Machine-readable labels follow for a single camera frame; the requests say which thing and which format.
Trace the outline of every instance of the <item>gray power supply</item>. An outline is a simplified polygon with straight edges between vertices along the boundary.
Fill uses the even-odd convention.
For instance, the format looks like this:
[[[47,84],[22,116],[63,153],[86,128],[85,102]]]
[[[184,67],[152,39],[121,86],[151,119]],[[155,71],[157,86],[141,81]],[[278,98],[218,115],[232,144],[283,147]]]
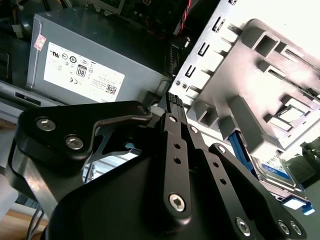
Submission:
[[[64,104],[164,94],[165,43],[86,7],[34,16],[27,89]]]

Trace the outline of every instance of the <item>sticker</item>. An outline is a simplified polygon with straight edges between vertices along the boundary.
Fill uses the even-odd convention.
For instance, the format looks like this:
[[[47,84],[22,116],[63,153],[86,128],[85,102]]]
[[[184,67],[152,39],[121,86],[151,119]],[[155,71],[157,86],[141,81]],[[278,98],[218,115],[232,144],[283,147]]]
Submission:
[[[99,103],[114,102],[125,75],[69,51],[48,44],[44,80]]]
[[[43,46],[44,46],[45,43],[46,43],[46,40],[47,40],[47,39],[39,33],[38,37],[37,37],[36,40],[35,40],[34,47],[35,47],[36,49],[38,49],[39,51],[41,51],[42,48],[43,48]]]
[[[274,156],[271,159],[264,161],[261,165],[264,169],[268,170],[269,172],[277,174],[285,179],[291,179],[280,161],[281,160],[277,156]]]

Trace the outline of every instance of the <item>black metal arm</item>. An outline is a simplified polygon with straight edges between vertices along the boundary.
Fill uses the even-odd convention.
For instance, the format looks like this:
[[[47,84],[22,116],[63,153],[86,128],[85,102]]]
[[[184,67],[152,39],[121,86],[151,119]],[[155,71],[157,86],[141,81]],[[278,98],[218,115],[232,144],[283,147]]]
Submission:
[[[20,116],[8,175],[50,217],[46,239],[307,238],[227,149],[206,146],[177,96],[164,106],[159,115],[127,101]],[[132,149],[140,155],[83,184],[85,164]]]

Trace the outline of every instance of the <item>wooden floor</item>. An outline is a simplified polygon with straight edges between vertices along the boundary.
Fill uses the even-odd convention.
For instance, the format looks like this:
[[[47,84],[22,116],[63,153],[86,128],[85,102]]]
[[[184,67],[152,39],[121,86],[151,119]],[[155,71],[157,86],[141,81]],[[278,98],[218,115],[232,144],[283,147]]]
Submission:
[[[0,240],[25,240],[31,216],[9,210],[0,221]],[[32,240],[38,240],[48,222],[42,220]]]

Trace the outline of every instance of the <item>red cable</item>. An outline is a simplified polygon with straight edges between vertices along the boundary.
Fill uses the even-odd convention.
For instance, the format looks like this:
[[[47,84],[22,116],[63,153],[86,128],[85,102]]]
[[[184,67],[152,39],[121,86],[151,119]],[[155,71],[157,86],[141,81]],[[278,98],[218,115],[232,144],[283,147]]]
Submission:
[[[181,34],[182,30],[185,27],[185,22],[187,20],[188,11],[189,11],[190,6],[191,6],[191,0],[188,0],[188,5],[186,6],[186,8],[185,8],[185,10],[183,12],[183,17],[182,17],[182,20],[181,20],[181,29],[179,31],[180,34]]]

